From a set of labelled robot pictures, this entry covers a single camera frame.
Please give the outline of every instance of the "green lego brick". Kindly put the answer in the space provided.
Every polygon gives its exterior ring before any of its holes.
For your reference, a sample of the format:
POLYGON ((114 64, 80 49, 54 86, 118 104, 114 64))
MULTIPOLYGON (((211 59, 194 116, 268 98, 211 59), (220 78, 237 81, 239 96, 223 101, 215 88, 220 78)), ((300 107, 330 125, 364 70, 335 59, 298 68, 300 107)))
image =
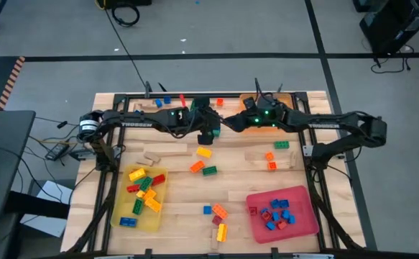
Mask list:
POLYGON ((142 213, 142 209, 144 208, 144 200, 141 198, 137 198, 136 202, 134 202, 134 207, 132 208, 132 213, 136 215, 140 215, 142 213))
POLYGON ((150 185, 152 185, 152 183, 153 183, 153 178, 147 176, 146 178, 144 178, 144 181, 140 184, 139 190, 147 191, 150 185))
POLYGON ((145 178, 141 178, 139 180, 135 180, 134 184, 142 184, 144 182, 145 178))
POLYGON ((275 141, 276 149, 287 149, 289 148, 289 141, 275 141))
POLYGON ((214 134, 215 137, 218 137, 221 135, 221 131, 219 129, 213 129, 212 133, 214 134))
POLYGON ((217 167, 211 166, 208 168, 203 168, 203 176, 211 176, 217 173, 217 167))

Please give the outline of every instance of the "floor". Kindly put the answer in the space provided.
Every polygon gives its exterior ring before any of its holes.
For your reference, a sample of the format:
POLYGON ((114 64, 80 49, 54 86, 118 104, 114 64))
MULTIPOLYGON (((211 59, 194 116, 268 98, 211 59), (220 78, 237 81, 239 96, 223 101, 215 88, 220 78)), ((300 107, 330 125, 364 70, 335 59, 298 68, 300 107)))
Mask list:
MULTIPOLYGON (((258 77, 264 90, 281 83, 284 90, 331 93, 335 87, 343 112, 383 116, 389 125, 387 144, 364 148, 356 163, 375 241, 379 250, 419 253, 419 58, 409 60, 409 72, 382 75, 370 71, 370 58, 329 58, 330 73, 325 72, 307 1, 154 0, 152 6, 139 8, 136 26, 115 26, 132 55, 147 55, 138 56, 142 60, 136 63, 154 90, 160 82, 168 91, 249 91, 258 77), (258 53, 260 58, 236 53, 258 53), (267 53, 315 55, 270 58, 267 53)), ((310 3, 326 53, 369 52, 358 25, 363 14, 354 10, 351 1, 310 3)), ((95 93, 143 91, 106 14, 92 1, 28 0, 22 5, 8 0, 0 25, 0 57, 27 57, 8 110, 31 109, 40 117, 76 123, 90 110, 95 93), (119 57, 102 58, 107 55, 119 57)), ((409 45, 419 53, 419 33, 409 45)), ((400 66, 400 60, 394 59, 383 69, 400 66)), ((335 109, 336 97, 331 97, 335 109)), ((63 137, 69 131, 36 121, 32 136, 63 137)), ((29 146, 45 153, 34 142, 29 146)), ((38 180, 51 179, 41 160, 24 159, 38 180)), ((64 163, 48 163, 49 169, 57 180, 73 181, 78 164, 71 158, 64 158, 64 163)), ((24 173, 24 188, 29 183, 24 173)), ((14 188, 19 190, 19 185, 17 178, 14 188)), ((19 258, 58 251, 60 240, 32 236, 24 239, 19 258)))

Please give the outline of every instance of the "white paper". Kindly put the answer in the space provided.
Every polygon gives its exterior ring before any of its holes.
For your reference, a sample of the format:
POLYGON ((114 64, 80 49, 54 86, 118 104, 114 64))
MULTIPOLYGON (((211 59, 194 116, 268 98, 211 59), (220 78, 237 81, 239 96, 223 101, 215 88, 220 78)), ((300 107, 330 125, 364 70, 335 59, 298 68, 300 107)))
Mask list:
MULTIPOLYGON (((52 181, 46 181, 45 185, 43 186, 43 190, 45 190, 47 193, 49 193, 50 195, 54 196, 54 197, 58 197, 63 203, 68 204, 68 199, 70 197, 70 194, 72 193, 72 190, 61 186, 59 184, 56 184, 52 181), (62 198, 60 199, 61 195, 60 195, 60 191, 57 188, 57 186, 59 186, 60 190, 63 192, 62 194, 62 198)), ((38 198, 41 199, 46 199, 49 201, 57 201, 59 202, 57 199, 54 199, 50 196, 48 196, 46 193, 44 193, 43 191, 40 190, 40 192, 37 195, 38 198)), ((31 218, 35 217, 35 215, 33 214, 25 214, 20 223, 23 223, 31 218)), ((36 217, 35 219, 32 219, 26 223, 24 223, 25 225, 32 227, 36 230, 45 232, 47 234, 50 234, 52 236, 55 237, 60 237, 62 235, 62 233, 64 233, 64 229, 65 229, 65 225, 67 224, 67 220, 66 219, 56 219, 56 218, 51 218, 51 217, 44 217, 44 216, 39 216, 36 217)))

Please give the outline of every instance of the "wooden tabletop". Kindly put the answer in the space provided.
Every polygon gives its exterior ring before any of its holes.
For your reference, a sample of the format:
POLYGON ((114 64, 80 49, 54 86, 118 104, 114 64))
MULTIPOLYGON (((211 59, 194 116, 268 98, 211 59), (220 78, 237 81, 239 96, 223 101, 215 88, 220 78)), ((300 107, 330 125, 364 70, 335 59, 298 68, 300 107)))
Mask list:
MULTIPOLYGON (((331 108, 324 91, 309 91, 309 104, 312 113, 330 114, 331 108)), ((93 109, 111 109, 114 94, 96 94, 93 109)), ((181 106, 179 99, 173 99, 165 108, 181 106)), ((239 110, 239 99, 224 98, 222 107, 214 106, 224 117, 239 110)), ((145 112, 157 111, 150 99, 133 100, 129 111, 140 109, 145 112)), ((118 137, 115 129, 114 143, 118 137)), ((143 254, 152 248, 154 254, 176 253, 270 253, 271 247, 278 247, 280 253, 318 252, 315 235, 296 237, 289 240, 258 244, 252 237, 249 216, 246 211, 246 196, 263 191, 303 185, 307 186, 298 134, 274 132, 235 133, 222 126, 221 135, 209 148, 213 155, 206 164, 216 165, 215 176, 203 177, 191 173, 189 168, 200 160, 195 152, 198 148, 194 132, 176 140, 169 134, 154 129, 126 129, 126 151, 121 157, 120 174, 126 165, 135 163, 146 151, 157 153, 161 161, 154 165, 168 169, 168 184, 165 202, 162 207, 162 220, 158 232, 140 232, 134 229, 112 227, 109 240, 109 254, 143 254), (288 140, 290 148, 274 150, 273 142, 288 140), (278 170, 267 170, 264 154, 273 151, 278 170), (219 242, 217 249, 211 248, 211 236, 215 225, 212 217, 203 215, 203 206, 219 203, 229 216, 224 222, 228 225, 226 242, 219 242)), ((334 130, 318 129, 319 142, 332 142, 337 139, 334 130)), ((84 161, 78 171, 77 182, 92 168, 94 160, 84 161)), ((343 160, 331 159, 329 165, 346 172, 343 160)), ((331 206, 334 216, 342 227, 360 245, 365 245, 356 204, 348 178, 333 169, 324 170, 331 206)), ((73 194, 68 223, 61 251, 70 248, 83 233, 93 216, 93 208, 100 173, 94 171, 85 179, 73 194)), ((110 178, 106 183, 109 189, 110 178)), ((101 248, 104 220, 98 227, 96 249, 101 248)), ((331 247, 326 219, 321 214, 326 245, 331 247)))

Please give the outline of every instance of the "red plastic bin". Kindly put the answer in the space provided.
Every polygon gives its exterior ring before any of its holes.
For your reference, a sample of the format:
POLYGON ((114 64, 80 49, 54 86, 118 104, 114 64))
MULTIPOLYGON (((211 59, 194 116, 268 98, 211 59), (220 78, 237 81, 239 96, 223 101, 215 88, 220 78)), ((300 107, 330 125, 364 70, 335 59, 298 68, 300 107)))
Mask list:
POLYGON ((265 226, 266 222, 260 214, 249 215, 252 233, 254 234, 254 239, 258 243, 264 244, 266 242, 274 242, 318 233, 318 222, 313 213, 308 190, 304 186, 295 186, 260 194, 251 194, 246 197, 246 204, 248 208, 256 207, 258 212, 267 208, 269 212, 278 212, 281 215, 283 208, 273 209, 270 205, 270 202, 274 199, 287 199, 289 201, 289 208, 287 208, 287 210, 295 216, 295 224, 287 224, 283 230, 279 230, 278 228, 269 230, 265 226))

